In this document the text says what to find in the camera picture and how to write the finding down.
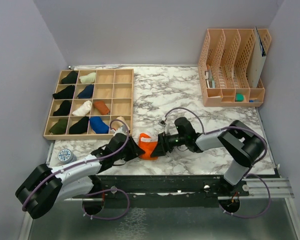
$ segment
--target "round container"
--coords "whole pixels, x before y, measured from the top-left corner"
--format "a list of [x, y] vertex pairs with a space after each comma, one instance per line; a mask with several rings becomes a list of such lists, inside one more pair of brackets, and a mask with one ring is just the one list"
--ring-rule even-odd
[[58, 153], [58, 160], [63, 164], [69, 164], [77, 160], [76, 155], [68, 148], [64, 148]]

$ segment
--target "marble countertop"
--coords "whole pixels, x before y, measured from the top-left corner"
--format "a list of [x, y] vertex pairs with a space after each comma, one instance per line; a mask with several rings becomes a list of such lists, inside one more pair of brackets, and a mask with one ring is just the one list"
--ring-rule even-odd
[[[138, 142], [140, 133], [158, 135], [164, 129], [158, 125], [170, 109], [184, 107], [195, 112], [203, 122], [206, 132], [228, 126], [240, 120], [263, 136], [254, 107], [204, 107], [197, 67], [188, 66], [85, 66], [80, 69], [134, 69], [133, 138]], [[177, 132], [174, 120], [186, 117], [197, 132], [202, 132], [199, 121], [189, 112], [176, 110], [167, 119], [170, 132]], [[67, 148], [80, 160], [108, 140], [56, 140], [50, 167], [59, 165], [58, 152]], [[101, 175], [223, 175], [232, 157], [224, 147], [203, 153], [179, 151], [149, 161], [136, 158], [123, 166], [114, 166]], [[275, 164], [269, 154], [256, 164], [251, 173], [273, 175]]]

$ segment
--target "white sock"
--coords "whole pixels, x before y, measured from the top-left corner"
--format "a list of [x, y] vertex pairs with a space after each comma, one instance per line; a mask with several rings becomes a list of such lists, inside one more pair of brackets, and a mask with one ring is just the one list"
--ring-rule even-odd
[[79, 77], [82, 84], [93, 84], [96, 79], [96, 73], [91, 72], [88, 75]]
[[85, 116], [90, 112], [92, 107], [92, 102], [90, 100], [85, 101], [77, 110], [73, 111], [74, 116]]

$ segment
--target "desk organizer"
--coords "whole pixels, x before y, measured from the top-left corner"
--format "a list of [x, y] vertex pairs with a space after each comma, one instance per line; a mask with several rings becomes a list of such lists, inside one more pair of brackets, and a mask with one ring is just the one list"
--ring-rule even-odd
[[[71, 102], [70, 114], [68, 116], [53, 116], [61, 103], [65, 99], [53, 99], [49, 116], [46, 122], [43, 136], [48, 140], [88, 140], [88, 139], [110, 139], [113, 134], [96, 134], [91, 126], [90, 122], [87, 130], [83, 134], [69, 134], [69, 128], [77, 123], [83, 116], [73, 116], [72, 113], [78, 107], [80, 107], [85, 101], [90, 100], [92, 103], [95, 101], [103, 101], [109, 108], [110, 114], [101, 115], [101, 113], [93, 106], [91, 106], [90, 112], [86, 114], [88, 117], [99, 116], [105, 124], [109, 126], [110, 122], [117, 117], [124, 117], [126, 123], [130, 127], [130, 133], [132, 133], [133, 127], [133, 95], [134, 95], [134, 70], [133, 69], [107, 69], [107, 70], [78, 70], [78, 77], [76, 84], [61, 84], [61, 80], [66, 77], [71, 70], [61, 71], [58, 79], [55, 93], [60, 92], [67, 86], [75, 85], [75, 91], [73, 98], [67, 99]], [[80, 93], [89, 84], [82, 84], [79, 77], [86, 76], [90, 73], [96, 73], [95, 81], [93, 84], [93, 94], [88, 99], [78, 99], [78, 93]], [[67, 127], [65, 134], [51, 134], [50, 128], [58, 122], [59, 119], [67, 120]]]
[[[271, 36], [267, 29], [258, 29], [258, 32], [267, 53]], [[259, 107], [264, 102], [265, 88], [261, 79], [256, 88], [251, 88], [246, 73], [255, 42], [253, 29], [207, 30], [198, 62], [204, 106]], [[210, 65], [215, 88], [207, 87], [207, 65]], [[242, 94], [243, 101], [236, 102], [236, 94]]]

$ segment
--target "gray wall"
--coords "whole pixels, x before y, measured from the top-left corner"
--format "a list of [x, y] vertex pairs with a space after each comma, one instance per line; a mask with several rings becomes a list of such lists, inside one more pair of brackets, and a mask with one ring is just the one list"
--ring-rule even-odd
[[263, 70], [260, 108], [280, 171], [290, 178], [300, 216], [300, 0], [285, 0], [269, 28], [272, 46]]
[[0, 240], [19, 236], [24, 213], [15, 191], [44, 163], [51, 93], [66, 67], [31, 0], [0, 0]]
[[268, 27], [283, 0], [34, 0], [70, 65], [196, 64], [207, 28]]

